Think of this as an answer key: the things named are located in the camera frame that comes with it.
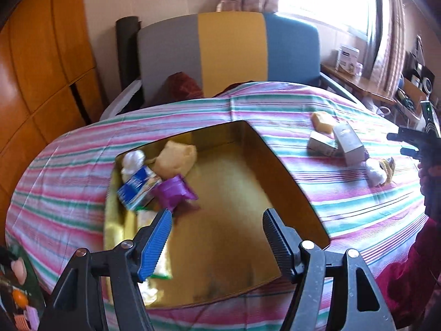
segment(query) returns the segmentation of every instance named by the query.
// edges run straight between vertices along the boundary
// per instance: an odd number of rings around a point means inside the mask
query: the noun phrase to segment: red sleeve
[[[416,236],[405,263],[392,263],[376,278],[397,329],[423,313],[441,272],[441,231],[428,219]]]

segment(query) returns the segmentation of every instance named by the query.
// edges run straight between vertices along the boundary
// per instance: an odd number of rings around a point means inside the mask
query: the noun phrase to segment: white box
[[[360,50],[357,48],[342,46],[338,52],[337,69],[355,75],[359,56]]]
[[[314,130],[309,137],[307,148],[320,152],[328,157],[334,157],[338,153],[335,140]]]

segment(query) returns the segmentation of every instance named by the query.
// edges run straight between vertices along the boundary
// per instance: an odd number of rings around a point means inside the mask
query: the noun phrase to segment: bed
[[[369,186],[361,167],[308,153],[310,114],[348,120],[371,157],[393,156],[387,186]],[[301,186],[331,238],[329,250],[358,249],[374,275],[404,261],[426,221],[415,162],[386,140],[397,126],[352,101],[289,82],[246,83],[216,98],[154,106],[69,132],[49,144],[25,171],[13,194],[6,239],[23,245],[41,286],[50,292],[79,247],[102,249],[104,202],[116,155],[149,141],[233,120],[246,120]],[[318,319],[323,328],[331,282]],[[239,297],[194,308],[150,310],[156,329],[277,330],[292,297],[283,278]],[[113,308],[106,303],[111,329]]]

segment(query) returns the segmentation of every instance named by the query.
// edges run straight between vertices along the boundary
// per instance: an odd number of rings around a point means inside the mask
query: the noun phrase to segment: open cardboard box
[[[151,159],[168,140],[197,148],[198,159],[186,181],[199,196],[200,209],[174,217],[168,239],[173,279],[150,280],[161,297],[149,307],[215,302],[278,278],[281,274],[262,227],[267,208],[274,207],[304,240],[322,249],[329,245],[329,236],[302,190],[247,122],[197,129],[139,149]],[[124,154],[115,159],[106,198],[105,249],[133,238],[137,231],[136,216],[116,195],[122,185]]]
[[[406,94],[409,96],[409,98],[412,100],[412,102],[415,105],[415,116],[419,118],[421,115],[421,104],[420,102],[422,100],[427,99],[427,95],[420,90],[417,86],[415,86],[412,82],[410,82],[408,79],[404,79],[404,87],[403,90],[406,92]]]

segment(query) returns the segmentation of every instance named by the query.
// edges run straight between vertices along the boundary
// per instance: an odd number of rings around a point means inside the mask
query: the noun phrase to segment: purple package
[[[26,312],[32,331],[38,330],[38,326],[40,325],[40,319],[38,318],[37,309],[30,306],[26,306]]]
[[[170,211],[173,211],[184,200],[196,200],[198,198],[180,174],[157,184],[153,188],[152,194],[158,199],[162,208]]]

